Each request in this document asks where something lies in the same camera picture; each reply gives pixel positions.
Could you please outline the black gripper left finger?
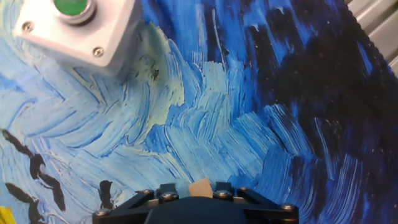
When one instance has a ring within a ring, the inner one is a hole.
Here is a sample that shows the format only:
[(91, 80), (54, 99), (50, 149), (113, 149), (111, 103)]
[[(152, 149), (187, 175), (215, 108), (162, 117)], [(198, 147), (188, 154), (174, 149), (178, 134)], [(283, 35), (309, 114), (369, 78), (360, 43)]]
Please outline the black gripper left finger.
[(141, 224), (155, 207), (179, 199), (175, 184), (162, 184), (156, 190), (138, 191), (114, 209), (102, 208), (92, 214), (92, 224)]

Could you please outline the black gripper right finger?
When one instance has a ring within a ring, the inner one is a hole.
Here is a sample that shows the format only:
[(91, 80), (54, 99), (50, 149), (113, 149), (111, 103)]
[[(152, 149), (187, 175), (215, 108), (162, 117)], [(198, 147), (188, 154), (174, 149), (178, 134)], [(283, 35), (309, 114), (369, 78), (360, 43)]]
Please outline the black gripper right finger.
[(299, 208), (291, 203), (276, 204), (253, 189), (216, 182), (213, 198), (231, 202), (240, 208), (248, 223), (299, 224)]

